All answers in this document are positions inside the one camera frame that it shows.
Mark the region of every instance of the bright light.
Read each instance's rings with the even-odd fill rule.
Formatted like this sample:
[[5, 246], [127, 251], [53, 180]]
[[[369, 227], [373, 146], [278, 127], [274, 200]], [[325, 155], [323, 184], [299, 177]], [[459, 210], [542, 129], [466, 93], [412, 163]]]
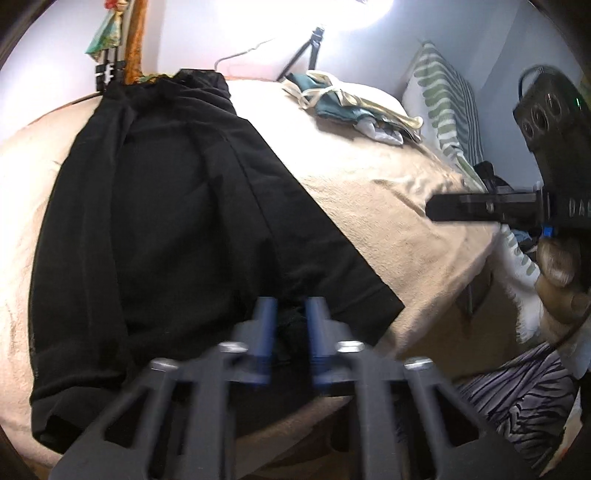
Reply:
[[394, 0], [320, 0], [320, 22], [331, 30], [357, 30], [377, 22], [392, 8]]
[[217, 0], [217, 13], [234, 37], [258, 42], [313, 30], [366, 28], [382, 18], [394, 0]]

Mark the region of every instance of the beige bedsheet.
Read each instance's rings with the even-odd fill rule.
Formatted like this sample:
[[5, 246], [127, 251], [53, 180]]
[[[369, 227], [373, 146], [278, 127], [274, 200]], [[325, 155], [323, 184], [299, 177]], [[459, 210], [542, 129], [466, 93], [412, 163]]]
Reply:
[[[430, 153], [390, 147], [352, 128], [316, 121], [277, 83], [229, 82], [240, 116], [271, 148], [405, 303], [382, 348], [419, 339], [482, 268], [498, 229], [433, 225], [424, 205], [461, 179]], [[0, 147], [0, 423], [24, 456], [58, 456], [31, 437], [27, 302], [35, 243], [53, 181], [100, 99], [52, 112]], [[239, 442], [239, 474], [253, 471], [305, 436], [341, 404], [320, 399], [299, 414]]]

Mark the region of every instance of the pillow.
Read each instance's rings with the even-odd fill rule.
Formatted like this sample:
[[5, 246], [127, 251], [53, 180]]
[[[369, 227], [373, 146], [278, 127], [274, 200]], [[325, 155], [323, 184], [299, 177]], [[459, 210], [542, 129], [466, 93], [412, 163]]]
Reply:
[[470, 84], [429, 42], [419, 50], [411, 72], [402, 106], [409, 116], [425, 120], [421, 130], [425, 145], [451, 160], [472, 180], [474, 189], [484, 189], [472, 168], [484, 158]]

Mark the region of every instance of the wooden pole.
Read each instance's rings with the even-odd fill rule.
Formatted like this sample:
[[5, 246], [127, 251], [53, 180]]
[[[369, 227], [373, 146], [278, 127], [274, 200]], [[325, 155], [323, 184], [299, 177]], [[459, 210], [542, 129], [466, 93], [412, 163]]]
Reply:
[[131, 85], [144, 76], [142, 73], [142, 44], [148, 0], [135, 0], [129, 19], [129, 31], [125, 45], [125, 78], [126, 85]]

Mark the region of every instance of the screw head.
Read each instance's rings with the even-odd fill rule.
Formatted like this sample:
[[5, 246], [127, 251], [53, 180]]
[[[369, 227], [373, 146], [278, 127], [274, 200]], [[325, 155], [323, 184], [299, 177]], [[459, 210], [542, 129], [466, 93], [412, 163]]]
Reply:
[[171, 372], [178, 368], [178, 363], [170, 358], [155, 358], [150, 362], [150, 368], [161, 372]]
[[427, 370], [433, 365], [433, 360], [426, 356], [415, 356], [404, 362], [404, 368], [407, 370]]
[[344, 342], [337, 342], [335, 348], [338, 353], [355, 353], [363, 350], [365, 345], [358, 340], [346, 340]]
[[221, 342], [217, 347], [224, 353], [246, 353], [248, 345], [242, 342]]

